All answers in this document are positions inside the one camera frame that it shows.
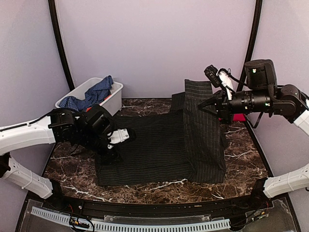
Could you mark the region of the red t-shirt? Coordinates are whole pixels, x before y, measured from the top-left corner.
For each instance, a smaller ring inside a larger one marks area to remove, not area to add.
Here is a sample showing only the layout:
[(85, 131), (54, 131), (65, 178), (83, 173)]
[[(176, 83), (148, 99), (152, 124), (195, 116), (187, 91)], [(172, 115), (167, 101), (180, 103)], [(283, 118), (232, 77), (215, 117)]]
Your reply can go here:
[(243, 122), (243, 121), (246, 121), (246, 118), (245, 118), (244, 114), (234, 114), (233, 115), (233, 121)]

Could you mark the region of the black striped garment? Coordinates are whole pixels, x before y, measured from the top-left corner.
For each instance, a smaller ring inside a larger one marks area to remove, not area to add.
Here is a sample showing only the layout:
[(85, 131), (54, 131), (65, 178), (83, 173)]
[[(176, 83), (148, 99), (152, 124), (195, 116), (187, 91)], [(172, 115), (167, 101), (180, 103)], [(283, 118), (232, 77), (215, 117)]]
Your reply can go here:
[(115, 116), (136, 139), (117, 148), (120, 159), (103, 165), (95, 158), (99, 186), (122, 186), (187, 179), (217, 184), (225, 178), (225, 136), (219, 119), (198, 105), (212, 96), (210, 82), (185, 81), (170, 111), (153, 116)]

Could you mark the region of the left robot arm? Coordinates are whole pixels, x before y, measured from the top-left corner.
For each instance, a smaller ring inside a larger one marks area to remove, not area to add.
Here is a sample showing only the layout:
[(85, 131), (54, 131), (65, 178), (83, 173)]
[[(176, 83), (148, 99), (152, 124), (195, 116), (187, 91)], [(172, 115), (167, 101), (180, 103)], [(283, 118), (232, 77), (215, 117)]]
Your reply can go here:
[(1, 128), (0, 177), (48, 199), (56, 210), (63, 211), (68, 207), (68, 199), (63, 196), (60, 184), (27, 169), (10, 152), (35, 145), (70, 142), (102, 155), (103, 163), (108, 165), (118, 157), (114, 147), (129, 138), (129, 131), (116, 129), (112, 116), (100, 106), (87, 112), (57, 108), (36, 120)]

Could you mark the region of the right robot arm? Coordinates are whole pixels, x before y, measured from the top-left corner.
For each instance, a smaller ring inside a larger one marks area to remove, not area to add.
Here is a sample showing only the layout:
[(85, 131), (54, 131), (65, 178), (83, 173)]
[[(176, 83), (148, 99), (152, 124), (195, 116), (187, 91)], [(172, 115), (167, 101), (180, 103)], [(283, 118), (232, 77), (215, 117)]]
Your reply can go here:
[[(280, 115), (305, 134), (309, 133), (309, 97), (293, 85), (235, 92), (232, 99), (221, 90), (198, 105), (199, 110), (210, 113), (223, 123), (231, 123), (235, 114), (250, 113)], [(283, 193), (309, 188), (309, 166), (276, 177), (256, 181), (246, 205), (256, 210), (266, 199)]]

